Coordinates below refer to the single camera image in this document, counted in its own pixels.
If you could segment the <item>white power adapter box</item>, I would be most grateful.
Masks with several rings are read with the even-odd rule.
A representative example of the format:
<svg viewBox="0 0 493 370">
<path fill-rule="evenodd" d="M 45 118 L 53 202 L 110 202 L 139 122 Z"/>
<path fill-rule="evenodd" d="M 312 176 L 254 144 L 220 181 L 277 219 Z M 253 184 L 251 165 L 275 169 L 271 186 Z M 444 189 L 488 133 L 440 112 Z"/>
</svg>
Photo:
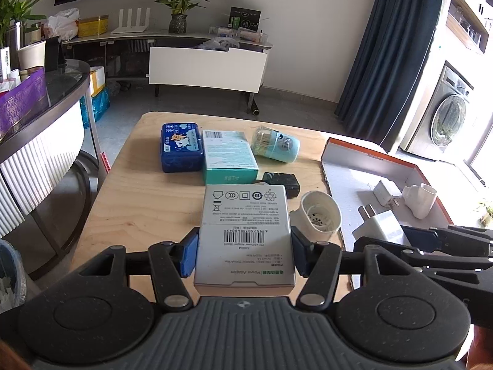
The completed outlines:
<svg viewBox="0 0 493 370">
<path fill-rule="evenodd" d="M 287 195 L 282 185 L 208 185 L 195 284 L 293 287 Z"/>
</svg>

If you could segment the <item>light blue toothpick jar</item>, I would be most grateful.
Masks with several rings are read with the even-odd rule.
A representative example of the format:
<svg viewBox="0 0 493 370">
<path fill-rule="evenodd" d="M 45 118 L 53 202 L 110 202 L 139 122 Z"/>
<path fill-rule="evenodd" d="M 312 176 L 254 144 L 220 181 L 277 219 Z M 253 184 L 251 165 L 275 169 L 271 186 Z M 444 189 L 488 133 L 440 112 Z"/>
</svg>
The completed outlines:
<svg viewBox="0 0 493 370">
<path fill-rule="evenodd" d="M 297 159 L 300 147 L 301 142 L 297 138 L 266 127 L 257 128 L 251 141 L 254 155 L 287 164 Z"/>
</svg>

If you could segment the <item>white power adapter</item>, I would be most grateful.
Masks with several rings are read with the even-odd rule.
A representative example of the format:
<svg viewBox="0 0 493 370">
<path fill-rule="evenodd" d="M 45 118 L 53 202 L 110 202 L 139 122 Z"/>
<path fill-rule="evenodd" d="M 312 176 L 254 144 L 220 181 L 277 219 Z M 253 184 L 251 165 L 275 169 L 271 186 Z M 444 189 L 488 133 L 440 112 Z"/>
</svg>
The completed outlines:
<svg viewBox="0 0 493 370">
<path fill-rule="evenodd" d="M 370 237 L 379 241 L 411 246 L 393 211 L 377 214 L 372 205 L 360 205 L 358 213 L 364 222 L 352 232 L 354 239 Z"/>
<path fill-rule="evenodd" d="M 398 186 L 389 179 L 382 179 L 373 189 L 378 203 L 385 207 L 399 206 L 399 200 L 402 198 L 402 193 Z"/>
</svg>

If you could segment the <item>white ceramic mug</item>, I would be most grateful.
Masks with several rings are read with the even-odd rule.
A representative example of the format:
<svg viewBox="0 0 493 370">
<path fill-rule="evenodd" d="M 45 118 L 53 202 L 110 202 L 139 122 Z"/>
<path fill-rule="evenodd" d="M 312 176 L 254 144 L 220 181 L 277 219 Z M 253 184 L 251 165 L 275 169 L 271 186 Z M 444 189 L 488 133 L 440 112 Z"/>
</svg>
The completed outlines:
<svg viewBox="0 0 493 370">
<path fill-rule="evenodd" d="M 413 216 L 419 220 L 425 219 L 430 213 L 437 194 L 436 189 L 425 183 L 405 186 L 402 191 L 405 205 L 412 211 Z"/>
</svg>

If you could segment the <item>wooden coffee table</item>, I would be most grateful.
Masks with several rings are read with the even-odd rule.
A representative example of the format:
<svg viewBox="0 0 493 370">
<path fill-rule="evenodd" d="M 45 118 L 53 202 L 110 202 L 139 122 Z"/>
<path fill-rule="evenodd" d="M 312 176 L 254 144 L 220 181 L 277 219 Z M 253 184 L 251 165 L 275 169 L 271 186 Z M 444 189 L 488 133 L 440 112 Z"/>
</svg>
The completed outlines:
<svg viewBox="0 0 493 370">
<path fill-rule="evenodd" d="M 370 150 L 384 150 L 373 142 L 286 125 L 198 114 L 149 112 L 141 116 L 126 139 L 95 199 L 75 248 L 70 271 L 110 245 L 127 251 L 147 251 L 161 241 L 180 241 L 201 224 L 205 185 L 202 172 L 166 174 L 159 157 L 161 126 L 170 122 L 197 123 L 202 130 L 237 130 L 251 140 L 260 127 L 295 136 L 301 151 L 294 163 L 257 159 L 264 171 L 295 174 L 300 196 L 313 190 L 330 191 L 320 163 L 330 137 Z"/>
</svg>

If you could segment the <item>dark blue printed box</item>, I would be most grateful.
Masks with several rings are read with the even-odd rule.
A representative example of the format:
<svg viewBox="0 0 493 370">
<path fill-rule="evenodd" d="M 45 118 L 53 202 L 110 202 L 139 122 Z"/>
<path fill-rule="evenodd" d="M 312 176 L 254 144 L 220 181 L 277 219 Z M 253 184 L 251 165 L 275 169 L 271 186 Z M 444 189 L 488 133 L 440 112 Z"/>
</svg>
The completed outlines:
<svg viewBox="0 0 493 370">
<path fill-rule="evenodd" d="M 165 123 L 160 157 L 165 173 L 196 172 L 204 164 L 202 134 L 196 123 Z"/>
</svg>

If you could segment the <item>teal white product box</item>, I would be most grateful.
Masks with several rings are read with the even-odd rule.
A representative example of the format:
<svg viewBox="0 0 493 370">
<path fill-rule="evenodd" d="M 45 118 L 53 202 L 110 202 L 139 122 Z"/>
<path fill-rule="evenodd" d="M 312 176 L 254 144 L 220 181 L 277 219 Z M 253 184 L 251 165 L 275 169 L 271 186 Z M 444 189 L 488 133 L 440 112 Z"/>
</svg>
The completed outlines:
<svg viewBox="0 0 493 370">
<path fill-rule="evenodd" d="M 206 185 L 249 185 L 257 179 L 257 161 L 243 132 L 204 129 L 202 142 Z"/>
</svg>

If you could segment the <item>blue plastic bag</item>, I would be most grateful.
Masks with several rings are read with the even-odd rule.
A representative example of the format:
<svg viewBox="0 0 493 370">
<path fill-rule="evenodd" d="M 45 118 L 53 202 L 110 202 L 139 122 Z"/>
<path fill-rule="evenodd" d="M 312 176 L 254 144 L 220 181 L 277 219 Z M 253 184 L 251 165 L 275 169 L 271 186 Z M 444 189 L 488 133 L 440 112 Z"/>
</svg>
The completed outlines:
<svg viewBox="0 0 493 370">
<path fill-rule="evenodd" d="M 110 97 L 109 88 L 107 86 L 104 86 L 103 89 L 92 98 L 93 114 L 94 114 L 94 120 L 96 122 L 98 122 L 106 113 L 106 111 L 109 109 L 110 106 L 109 97 Z M 89 119 L 88 119 L 88 111 L 85 103 L 85 97 L 82 97 L 80 99 L 79 105 L 81 109 L 83 126 L 85 129 L 87 129 L 89 127 Z"/>
</svg>

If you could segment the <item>dark blue curtain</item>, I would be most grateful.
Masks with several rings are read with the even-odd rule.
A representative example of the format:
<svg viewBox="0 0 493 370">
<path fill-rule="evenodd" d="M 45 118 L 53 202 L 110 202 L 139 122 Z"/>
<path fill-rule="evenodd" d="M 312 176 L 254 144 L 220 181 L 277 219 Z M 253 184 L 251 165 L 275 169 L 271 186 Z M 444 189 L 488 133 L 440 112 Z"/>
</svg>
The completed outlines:
<svg viewBox="0 0 493 370">
<path fill-rule="evenodd" d="M 374 0 L 335 114 L 347 135 L 390 148 L 408 114 L 443 0 Z"/>
</svg>

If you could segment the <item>white yellow cardboard box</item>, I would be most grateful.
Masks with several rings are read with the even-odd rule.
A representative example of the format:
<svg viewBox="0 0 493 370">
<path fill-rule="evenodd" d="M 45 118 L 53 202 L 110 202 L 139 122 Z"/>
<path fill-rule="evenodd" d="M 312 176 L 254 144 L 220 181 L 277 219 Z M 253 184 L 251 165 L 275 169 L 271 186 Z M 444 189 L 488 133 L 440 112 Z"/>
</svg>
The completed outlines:
<svg viewBox="0 0 493 370">
<path fill-rule="evenodd" d="M 90 68 L 90 94 L 92 97 L 99 94 L 105 87 L 105 69 L 104 66 L 94 66 Z"/>
</svg>

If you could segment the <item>white router with antennas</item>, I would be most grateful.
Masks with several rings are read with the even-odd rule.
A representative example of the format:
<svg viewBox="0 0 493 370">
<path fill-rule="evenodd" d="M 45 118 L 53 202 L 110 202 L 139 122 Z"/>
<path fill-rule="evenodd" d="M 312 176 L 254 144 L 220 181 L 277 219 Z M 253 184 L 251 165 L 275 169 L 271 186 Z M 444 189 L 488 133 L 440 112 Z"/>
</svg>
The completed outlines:
<svg viewBox="0 0 493 370">
<path fill-rule="evenodd" d="M 136 14 L 133 14 L 132 8 L 121 9 L 118 26 L 110 33 L 112 35 L 143 33 L 149 28 L 150 12 L 150 7 L 145 9 L 145 15 L 142 15 L 142 8 L 136 8 Z"/>
</svg>

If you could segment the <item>white paper cup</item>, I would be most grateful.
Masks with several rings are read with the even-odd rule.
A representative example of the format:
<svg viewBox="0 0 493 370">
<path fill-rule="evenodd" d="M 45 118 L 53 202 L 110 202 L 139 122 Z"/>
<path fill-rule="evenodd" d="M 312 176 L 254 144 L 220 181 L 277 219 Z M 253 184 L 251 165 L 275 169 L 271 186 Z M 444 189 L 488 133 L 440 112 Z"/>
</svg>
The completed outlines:
<svg viewBox="0 0 493 370">
<path fill-rule="evenodd" d="M 22 70 L 44 67 L 46 41 L 32 43 L 18 51 L 19 66 Z"/>
</svg>

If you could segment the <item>dark framed picture box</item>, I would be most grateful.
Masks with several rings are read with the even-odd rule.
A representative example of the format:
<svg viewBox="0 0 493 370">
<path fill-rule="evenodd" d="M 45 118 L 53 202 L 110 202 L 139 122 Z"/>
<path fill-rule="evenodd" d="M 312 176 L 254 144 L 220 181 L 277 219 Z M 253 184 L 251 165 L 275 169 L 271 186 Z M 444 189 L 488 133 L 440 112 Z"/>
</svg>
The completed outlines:
<svg viewBox="0 0 493 370">
<path fill-rule="evenodd" d="M 228 27 L 233 29 L 245 28 L 257 32 L 261 19 L 261 12 L 249 8 L 230 8 Z"/>
</svg>

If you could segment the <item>white plastic bag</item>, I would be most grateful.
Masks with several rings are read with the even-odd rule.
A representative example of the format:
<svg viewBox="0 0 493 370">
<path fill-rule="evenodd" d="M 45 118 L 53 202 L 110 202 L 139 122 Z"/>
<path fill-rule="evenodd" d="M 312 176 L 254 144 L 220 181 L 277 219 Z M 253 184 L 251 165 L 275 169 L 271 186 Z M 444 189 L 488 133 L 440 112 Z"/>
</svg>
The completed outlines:
<svg viewBox="0 0 493 370">
<path fill-rule="evenodd" d="M 62 41 L 74 39 L 79 32 L 79 9 L 70 8 L 49 16 L 43 25 L 46 39 L 58 37 Z"/>
</svg>

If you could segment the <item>green plant on side table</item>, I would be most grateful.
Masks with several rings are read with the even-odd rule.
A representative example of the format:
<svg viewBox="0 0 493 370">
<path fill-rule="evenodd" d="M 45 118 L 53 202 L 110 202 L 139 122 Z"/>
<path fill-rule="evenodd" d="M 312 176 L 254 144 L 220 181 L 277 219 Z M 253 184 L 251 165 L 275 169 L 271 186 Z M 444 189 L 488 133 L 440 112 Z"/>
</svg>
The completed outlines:
<svg viewBox="0 0 493 370">
<path fill-rule="evenodd" d="M 23 26 L 27 21 L 41 21 L 43 14 L 33 14 L 33 7 L 41 0 L 1 0 L 1 47 L 7 46 L 7 31 L 15 23 Z"/>
</svg>

